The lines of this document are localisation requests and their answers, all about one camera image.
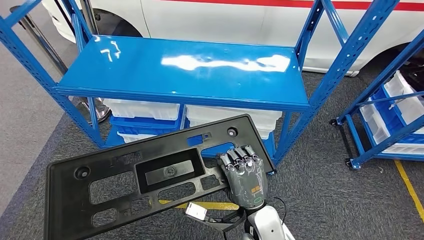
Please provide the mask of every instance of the black plastic panel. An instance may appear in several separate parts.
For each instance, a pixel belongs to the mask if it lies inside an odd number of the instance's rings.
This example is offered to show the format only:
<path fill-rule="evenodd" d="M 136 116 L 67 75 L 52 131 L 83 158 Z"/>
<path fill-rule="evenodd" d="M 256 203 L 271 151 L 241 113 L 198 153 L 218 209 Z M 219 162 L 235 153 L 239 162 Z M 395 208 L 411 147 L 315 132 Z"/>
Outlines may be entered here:
<path fill-rule="evenodd" d="M 199 135 L 203 139 L 189 146 L 187 139 Z M 251 145 L 265 160 L 265 170 L 275 170 L 247 114 L 51 163 L 47 168 L 44 238 L 86 239 L 227 188 L 221 169 L 206 168 L 200 155 L 203 149 L 225 143 Z M 131 153 L 137 161 L 121 159 Z M 129 171 L 137 178 L 134 192 L 92 204 L 91 183 Z M 212 175 L 219 185 L 204 190 L 201 179 Z M 159 202 L 160 192 L 187 183 L 195 186 L 194 194 L 166 204 Z M 149 199 L 150 206 L 132 211 L 132 202 L 139 199 Z M 117 214 L 113 222 L 93 224 L 95 214 L 110 209 Z"/>

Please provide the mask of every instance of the gray robotic glove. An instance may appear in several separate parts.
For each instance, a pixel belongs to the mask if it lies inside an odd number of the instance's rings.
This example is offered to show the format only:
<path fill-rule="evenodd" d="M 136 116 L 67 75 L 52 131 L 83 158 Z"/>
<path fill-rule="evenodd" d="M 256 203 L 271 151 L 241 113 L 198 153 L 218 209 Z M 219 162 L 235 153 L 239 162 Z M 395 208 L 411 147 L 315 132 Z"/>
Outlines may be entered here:
<path fill-rule="evenodd" d="M 264 204 L 268 191 L 264 162 L 250 145 L 229 149 L 218 164 L 228 179 L 232 202 L 248 210 Z"/>

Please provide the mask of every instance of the white car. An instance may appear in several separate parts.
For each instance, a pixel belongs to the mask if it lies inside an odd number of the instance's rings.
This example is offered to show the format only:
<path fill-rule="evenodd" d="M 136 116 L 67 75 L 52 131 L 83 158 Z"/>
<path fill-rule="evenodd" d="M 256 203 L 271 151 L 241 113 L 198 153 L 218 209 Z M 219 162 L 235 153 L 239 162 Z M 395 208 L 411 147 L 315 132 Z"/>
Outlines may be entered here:
<path fill-rule="evenodd" d="M 118 16 L 144 38 L 294 46 L 313 0 L 91 0 L 95 13 Z M 371 0 L 333 0 L 350 34 Z M 42 0 L 58 32 L 75 42 L 54 0 Z M 424 29 L 424 0 L 401 0 L 349 72 L 408 43 Z M 341 46 L 326 14 L 309 44 L 305 71 L 325 73 Z"/>

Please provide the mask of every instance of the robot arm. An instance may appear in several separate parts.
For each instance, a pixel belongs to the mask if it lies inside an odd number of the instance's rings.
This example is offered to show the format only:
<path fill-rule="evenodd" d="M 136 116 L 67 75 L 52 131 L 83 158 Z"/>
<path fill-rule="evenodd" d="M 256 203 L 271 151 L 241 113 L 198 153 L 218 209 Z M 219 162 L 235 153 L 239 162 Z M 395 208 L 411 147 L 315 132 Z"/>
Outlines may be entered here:
<path fill-rule="evenodd" d="M 239 221 L 230 223 L 206 216 L 207 210 L 190 203 L 185 213 L 197 221 L 226 232 L 245 221 L 242 240 L 294 240 L 283 224 L 275 208 L 266 204 L 268 191 L 267 175 L 263 160 L 252 147 L 242 146 L 229 149 L 218 159 L 230 186 L 229 198 L 239 205 L 236 212 Z"/>

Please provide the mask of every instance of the blue shelf frame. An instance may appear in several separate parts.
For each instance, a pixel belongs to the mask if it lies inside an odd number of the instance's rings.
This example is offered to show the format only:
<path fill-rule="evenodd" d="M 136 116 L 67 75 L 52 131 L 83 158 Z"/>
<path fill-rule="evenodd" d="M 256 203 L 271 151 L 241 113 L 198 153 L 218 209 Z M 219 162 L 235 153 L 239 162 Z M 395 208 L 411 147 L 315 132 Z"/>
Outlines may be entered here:
<path fill-rule="evenodd" d="M 419 161 L 424 162 L 424 155 L 419 154 L 398 154 L 398 153 L 383 153 L 388 147 L 393 144 L 398 143 L 403 138 L 413 134 L 415 131 L 424 127 L 424 115 L 417 118 L 410 124 L 406 124 L 402 118 L 400 118 L 404 127 L 401 127 L 395 132 L 391 132 L 390 136 L 384 141 L 376 144 L 373 138 L 373 133 L 370 130 L 367 122 L 359 111 L 360 107 L 374 104 L 382 101 L 393 101 L 398 99 L 405 99 L 415 96 L 424 95 L 424 91 L 419 91 L 411 94 L 404 94 L 393 97 L 383 97 L 374 100 L 368 100 L 379 88 L 383 88 L 383 85 L 391 79 L 395 72 L 415 53 L 424 48 L 424 30 L 422 30 L 415 39 L 409 43 L 405 49 L 377 76 L 377 78 L 362 92 L 358 98 L 356 98 L 353 103 L 340 115 L 336 120 L 337 125 L 342 125 L 343 122 L 347 123 L 348 129 L 350 130 L 356 149 L 358 150 L 359 156 L 351 158 L 350 164 L 354 169 L 360 169 L 361 165 L 370 159 L 373 158 L 382 158 L 382 159 L 396 159 L 396 160 L 407 160 L 407 161 Z M 369 142 L 371 143 L 371 148 L 367 151 L 364 151 L 361 139 L 359 138 L 357 129 L 352 121 L 352 116 L 358 114 L 361 120 L 361 123 L 365 129 L 366 135 Z"/>
<path fill-rule="evenodd" d="M 75 28 L 75 37 L 78 43 L 78 50 L 84 52 L 85 46 L 93 38 L 90 33 L 86 22 L 78 9 L 74 0 L 62 0 L 66 10 L 71 16 L 73 27 Z M 12 30 L 12 27 L 19 22 L 28 12 L 37 5 L 40 0 L 27 0 L 19 7 L 14 13 L 6 18 L 0 16 L 0 41 L 6 48 L 21 62 L 27 71 L 36 79 L 36 81 L 48 92 L 48 94 L 62 107 L 62 109 L 71 117 L 71 119 L 80 127 L 83 132 L 100 148 L 109 147 L 101 138 L 97 124 L 89 125 L 84 117 L 78 112 L 75 106 L 69 101 L 68 96 L 78 97 L 104 97 L 110 96 L 113 91 L 97 92 L 90 95 L 86 89 L 78 91 L 76 88 L 66 89 L 60 87 L 53 81 L 47 71 L 41 66 L 37 59 L 31 54 L 28 48 L 18 38 Z M 313 36 L 313 33 L 318 25 L 318 22 L 325 11 L 329 17 L 331 25 L 334 28 L 337 38 L 342 46 L 341 51 L 335 58 L 333 64 L 329 68 L 327 74 L 322 78 L 321 83 L 315 89 L 313 94 L 308 100 L 308 104 L 286 104 L 284 107 L 281 105 L 273 105 L 272 102 L 249 102 L 243 103 L 243 108 L 250 109 L 264 109 L 264 110 L 279 110 L 285 112 L 282 134 L 278 143 L 278 148 L 271 150 L 272 160 L 274 164 L 280 163 L 282 158 L 287 154 L 291 146 L 299 138 L 304 131 L 305 127 L 311 122 L 327 98 L 333 92 L 335 87 L 340 83 L 343 76 L 353 65 L 360 53 L 367 46 L 371 38 L 375 35 L 377 30 L 393 11 L 399 0 L 374 0 L 370 3 L 369 8 L 359 21 L 353 32 L 348 35 L 339 15 L 337 14 L 332 2 L 330 0 L 315 0 L 309 12 L 306 22 L 303 26 L 299 39 L 296 45 L 292 48 L 297 58 L 299 69 L 302 69 L 308 44 Z M 162 97 L 161 95 L 140 94 L 134 92 L 123 92 L 114 95 L 115 98 L 156 101 L 156 102 L 176 102 L 176 98 Z M 221 101 L 207 101 L 207 97 L 198 99 L 197 104 L 205 104 L 209 106 L 223 106 L 223 107 L 240 107 L 240 101 L 221 100 Z M 189 104 L 193 98 L 179 98 L 181 104 Z M 90 108 L 93 109 L 94 101 L 89 99 Z M 289 129 L 289 122 L 292 113 L 300 113 L 294 126 Z M 91 122 L 96 123 L 95 115 L 91 114 Z M 109 139 L 114 139 L 114 134 L 111 133 Z"/>

